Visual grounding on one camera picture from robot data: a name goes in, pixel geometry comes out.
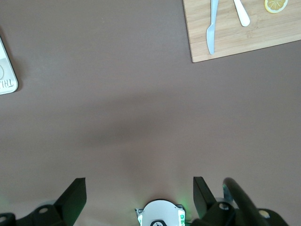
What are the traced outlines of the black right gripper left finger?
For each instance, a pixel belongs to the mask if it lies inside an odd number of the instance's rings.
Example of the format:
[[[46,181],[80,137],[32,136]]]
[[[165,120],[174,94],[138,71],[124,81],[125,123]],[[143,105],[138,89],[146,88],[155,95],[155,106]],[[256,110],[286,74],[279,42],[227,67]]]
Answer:
[[[0,213],[0,226],[73,226],[86,202],[86,179],[76,178],[53,204],[42,205],[23,218]]]

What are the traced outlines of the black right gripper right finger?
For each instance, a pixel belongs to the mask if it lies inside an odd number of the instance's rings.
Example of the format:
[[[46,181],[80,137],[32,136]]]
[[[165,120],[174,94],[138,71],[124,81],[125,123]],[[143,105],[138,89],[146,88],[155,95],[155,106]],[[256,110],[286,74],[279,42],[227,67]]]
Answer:
[[[218,201],[202,177],[193,178],[193,201],[199,218],[190,226],[288,226],[276,212],[257,208],[232,178],[222,184],[224,197]]]

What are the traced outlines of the brown table cover mat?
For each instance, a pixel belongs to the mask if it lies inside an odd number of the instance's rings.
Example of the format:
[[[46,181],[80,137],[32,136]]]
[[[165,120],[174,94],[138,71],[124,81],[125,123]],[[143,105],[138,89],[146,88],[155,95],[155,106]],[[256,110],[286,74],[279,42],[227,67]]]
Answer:
[[[76,226],[137,226],[193,177],[235,179],[301,226],[301,42],[192,63],[182,0],[0,0],[18,90],[0,96],[0,213],[86,178]]]

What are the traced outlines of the cream tray with bear print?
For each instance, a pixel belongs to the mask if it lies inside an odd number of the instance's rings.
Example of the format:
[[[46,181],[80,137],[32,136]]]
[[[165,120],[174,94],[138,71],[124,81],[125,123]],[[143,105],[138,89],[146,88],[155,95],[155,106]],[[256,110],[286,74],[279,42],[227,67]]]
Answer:
[[[18,81],[0,37],[0,95],[13,93],[17,88]]]

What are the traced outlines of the grey plastic knife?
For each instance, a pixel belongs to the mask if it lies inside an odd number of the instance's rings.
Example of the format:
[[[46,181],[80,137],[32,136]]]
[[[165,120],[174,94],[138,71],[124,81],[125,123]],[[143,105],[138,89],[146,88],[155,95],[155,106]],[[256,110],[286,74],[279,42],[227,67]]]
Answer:
[[[219,0],[210,0],[210,25],[206,30],[206,43],[210,55],[214,54],[215,23]]]

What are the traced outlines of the wooden cutting board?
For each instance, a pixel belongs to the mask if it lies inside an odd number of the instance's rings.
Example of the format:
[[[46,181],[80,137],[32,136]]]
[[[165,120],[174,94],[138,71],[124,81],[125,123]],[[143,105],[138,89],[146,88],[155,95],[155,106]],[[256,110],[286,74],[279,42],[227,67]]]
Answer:
[[[206,43],[211,0],[183,0],[191,58],[194,63],[301,40],[301,0],[288,0],[279,13],[266,11],[264,0],[241,0],[250,18],[243,27],[233,0],[219,0],[214,54]]]

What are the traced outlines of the white plastic knife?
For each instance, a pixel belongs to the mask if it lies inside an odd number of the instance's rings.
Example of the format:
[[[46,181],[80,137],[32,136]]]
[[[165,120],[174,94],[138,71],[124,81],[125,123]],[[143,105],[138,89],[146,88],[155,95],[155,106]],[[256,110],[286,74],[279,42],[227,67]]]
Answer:
[[[233,0],[238,18],[243,27],[247,27],[250,24],[250,18],[246,12],[241,0]]]

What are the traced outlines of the lemon slice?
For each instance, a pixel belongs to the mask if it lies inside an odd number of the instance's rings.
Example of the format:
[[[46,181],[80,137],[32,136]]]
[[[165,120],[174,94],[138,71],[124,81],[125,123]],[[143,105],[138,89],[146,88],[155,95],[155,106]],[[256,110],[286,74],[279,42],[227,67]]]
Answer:
[[[272,14],[281,12],[287,4],[288,0],[264,0],[266,11]]]

